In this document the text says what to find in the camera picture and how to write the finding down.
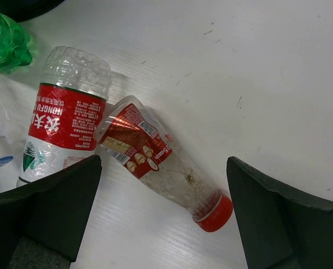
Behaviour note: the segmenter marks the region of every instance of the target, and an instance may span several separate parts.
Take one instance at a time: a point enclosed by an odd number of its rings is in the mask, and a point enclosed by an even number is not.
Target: scratch mark
[[[191,71],[190,73],[184,75],[184,77],[190,76],[193,72]]]
[[[242,96],[240,97],[240,99],[239,99],[239,101],[238,101],[238,103],[236,105],[236,108],[238,108],[238,106],[241,105],[241,100],[242,100]]]

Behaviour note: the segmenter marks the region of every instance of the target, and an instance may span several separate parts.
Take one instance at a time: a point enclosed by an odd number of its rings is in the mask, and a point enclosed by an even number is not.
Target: white surface
[[[222,187],[235,155],[333,200],[333,0],[66,0],[24,26],[42,50],[30,73],[0,92],[19,161],[45,58],[67,45],[106,59],[119,73],[110,102],[139,97]],[[73,269],[246,268],[234,216],[204,233],[102,159]],[[14,168],[1,168],[0,189],[13,187]]]

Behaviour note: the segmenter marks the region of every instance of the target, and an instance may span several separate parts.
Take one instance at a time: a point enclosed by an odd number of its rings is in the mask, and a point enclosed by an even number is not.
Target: black object
[[[40,252],[39,245],[74,262],[100,175],[101,161],[94,155],[54,175],[0,193],[0,268],[5,269],[10,260],[23,260],[12,257],[15,255],[35,257],[30,251]],[[43,268],[37,266],[40,261],[34,262],[23,268]]]
[[[70,266],[65,256],[23,236],[7,269],[69,269]]]
[[[236,157],[227,178],[249,269],[333,269],[333,202]]]
[[[64,0],[0,0],[0,13],[15,21],[26,21],[54,9]]]

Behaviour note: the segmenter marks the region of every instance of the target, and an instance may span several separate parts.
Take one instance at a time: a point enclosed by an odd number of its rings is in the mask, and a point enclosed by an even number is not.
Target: barcode
[[[130,157],[127,155],[119,153],[115,150],[111,150],[110,148],[105,146],[103,146],[103,148],[106,150],[106,152],[108,152],[115,160],[120,162],[122,165],[125,165],[130,160]]]
[[[149,136],[152,136],[153,133],[155,133],[156,129],[152,127],[149,123],[146,121],[142,121],[138,124],[138,126],[145,131]]]

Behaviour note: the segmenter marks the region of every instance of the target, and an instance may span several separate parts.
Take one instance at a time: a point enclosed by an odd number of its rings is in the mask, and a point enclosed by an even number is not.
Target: red label with food pictures
[[[29,136],[72,150],[94,150],[96,126],[105,99],[85,92],[41,84],[33,109]]]
[[[115,117],[100,145],[136,178],[159,171],[159,164],[172,152],[158,129],[143,118],[134,104]]]

